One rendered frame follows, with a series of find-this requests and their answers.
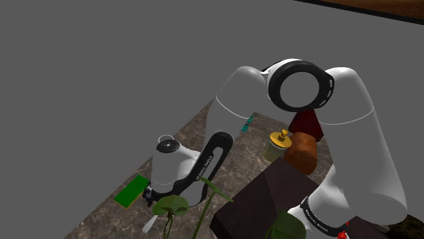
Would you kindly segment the glass jar with yellow lid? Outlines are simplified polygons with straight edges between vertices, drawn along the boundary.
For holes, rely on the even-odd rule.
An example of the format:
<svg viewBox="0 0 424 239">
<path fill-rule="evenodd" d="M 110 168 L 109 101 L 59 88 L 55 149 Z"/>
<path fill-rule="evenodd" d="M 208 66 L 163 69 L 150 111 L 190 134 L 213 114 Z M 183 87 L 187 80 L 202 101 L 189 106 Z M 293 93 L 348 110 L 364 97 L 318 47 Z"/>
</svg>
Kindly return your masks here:
<svg viewBox="0 0 424 239">
<path fill-rule="evenodd" d="M 288 130 L 282 129 L 280 132 L 271 132 L 269 140 L 263 151 L 263 156 L 269 162 L 274 162 L 277 158 L 283 157 L 286 150 L 292 145 L 288 137 Z"/>
</svg>

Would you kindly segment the dark red block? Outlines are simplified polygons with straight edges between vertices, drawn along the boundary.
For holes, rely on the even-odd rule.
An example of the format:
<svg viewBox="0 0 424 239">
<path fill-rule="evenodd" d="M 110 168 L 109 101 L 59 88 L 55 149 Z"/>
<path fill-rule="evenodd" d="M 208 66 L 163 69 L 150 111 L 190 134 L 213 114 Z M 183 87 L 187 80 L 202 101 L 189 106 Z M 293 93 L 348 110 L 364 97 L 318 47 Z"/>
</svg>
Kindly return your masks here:
<svg viewBox="0 0 424 239">
<path fill-rule="evenodd" d="M 317 142 L 324 136 L 317 115 L 313 109 L 297 112 L 289 124 L 288 130 L 293 134 L 297 132 L 308 134 Z"/>
</svg>

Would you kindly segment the brown bread loaf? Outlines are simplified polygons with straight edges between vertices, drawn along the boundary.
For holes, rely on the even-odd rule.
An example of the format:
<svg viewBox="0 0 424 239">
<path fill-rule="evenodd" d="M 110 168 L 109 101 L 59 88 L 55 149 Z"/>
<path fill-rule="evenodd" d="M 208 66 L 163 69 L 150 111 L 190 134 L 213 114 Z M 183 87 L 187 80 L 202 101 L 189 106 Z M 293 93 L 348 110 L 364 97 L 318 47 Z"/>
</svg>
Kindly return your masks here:
<svg viewBox="0 0 424 239">
<path fill-rule="evenodd" d="M 317 144 L 313 136 L 297 132 L 290 136 L 291 146 L 283 159 L 305 175 L 313 173 L 317 167 Z"/>
</svg>

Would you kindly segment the green leafy plant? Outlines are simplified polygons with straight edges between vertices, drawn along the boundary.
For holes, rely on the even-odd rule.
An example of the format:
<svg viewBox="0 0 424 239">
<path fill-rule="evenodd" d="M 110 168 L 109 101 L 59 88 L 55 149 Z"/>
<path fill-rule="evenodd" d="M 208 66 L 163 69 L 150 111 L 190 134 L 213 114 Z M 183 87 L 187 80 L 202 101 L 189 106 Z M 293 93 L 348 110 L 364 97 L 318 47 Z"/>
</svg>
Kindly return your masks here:
<svg viewBox="0 0 424 239">
<path fill-rule="evenodd" d="M 206 206 L 203 209 L 202 215 L 196 225 L 196 229 L 191 239 L 196 239 L 200 226 L 205 218 L 206 211 L 215 194 L 219 194 L 229 202 L 234 202 L 232 198 L 227 196 L 219 188 L 217 188 L 208 179 L 201 177 L 207 187 L 213 190 L 213 193 L 209 196 Z M 185 215 L 188 212 L 189 204 L 188 201 L 181 196 L 170 195 L 165 196 L 154 205 L 152 212 L 155 216 L 166 215 L 167 221 L 164 226 L 164 239 L 169 239 L 169 234 L 173 225 L 174 215 Z M 306 228 L 295 216 L 288 212 L 280 210 L 277 214 L 275 222 L 268 228 L 264 239 L 306 239 Z"/>
</svg>

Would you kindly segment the green flat book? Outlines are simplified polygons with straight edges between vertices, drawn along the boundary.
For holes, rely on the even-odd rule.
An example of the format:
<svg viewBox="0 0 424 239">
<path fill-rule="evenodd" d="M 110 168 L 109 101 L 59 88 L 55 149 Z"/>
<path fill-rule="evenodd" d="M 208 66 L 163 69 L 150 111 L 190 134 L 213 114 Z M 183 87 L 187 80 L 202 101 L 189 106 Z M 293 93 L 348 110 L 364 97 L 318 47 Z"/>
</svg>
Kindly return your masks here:
<svg viewBox="0 0 424 239">
<path fill-rule="evenodd" d="M 114 201 L 125 209 L 129 208 L 147 188 L 148 183 L 149 181 L 145 177 L 137 175 L 119 192 Z"/>
</svg>

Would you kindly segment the dark robot stand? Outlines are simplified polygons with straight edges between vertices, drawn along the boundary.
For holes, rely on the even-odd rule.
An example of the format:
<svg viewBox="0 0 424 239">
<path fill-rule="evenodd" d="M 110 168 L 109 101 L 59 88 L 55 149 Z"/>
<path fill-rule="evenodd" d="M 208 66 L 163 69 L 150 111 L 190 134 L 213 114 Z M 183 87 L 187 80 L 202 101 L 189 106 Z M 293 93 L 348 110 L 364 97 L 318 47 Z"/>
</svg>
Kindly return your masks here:
<svg viewBox="0 0 424 239">
<path fill-rule="evenodd" d="M 331 165 L 326 161 L 306 176 L 286 160 L 275 160 L 214 214 L 210 229 L 217 239 L 265 239 L 278 211 L 312 193 Z"/>
</svg>

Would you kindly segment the small teal object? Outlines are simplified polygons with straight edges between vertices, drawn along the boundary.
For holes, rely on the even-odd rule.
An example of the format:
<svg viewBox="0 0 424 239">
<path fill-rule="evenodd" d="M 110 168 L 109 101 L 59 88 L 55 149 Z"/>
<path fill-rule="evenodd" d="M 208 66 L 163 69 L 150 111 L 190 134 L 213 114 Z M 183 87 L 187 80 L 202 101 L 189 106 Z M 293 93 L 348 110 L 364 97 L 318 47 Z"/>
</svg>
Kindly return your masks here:
<svg viewBox="0 0 424 239">
<path fill-rule="evenodd" d="M 245 122 L 244 126 L 242 127 L 242 131 L 243 131 L 243 132 L 248 131 L 248 128 L 249 128 L 250 124 L 251 124 L 251 123 L 252 123 L 252 121 L 253 121 L 253 117 L 254 117 L 254 115 L 251 115 L 251 116 L 249 117 L 249 119 Z"/>
</svg>

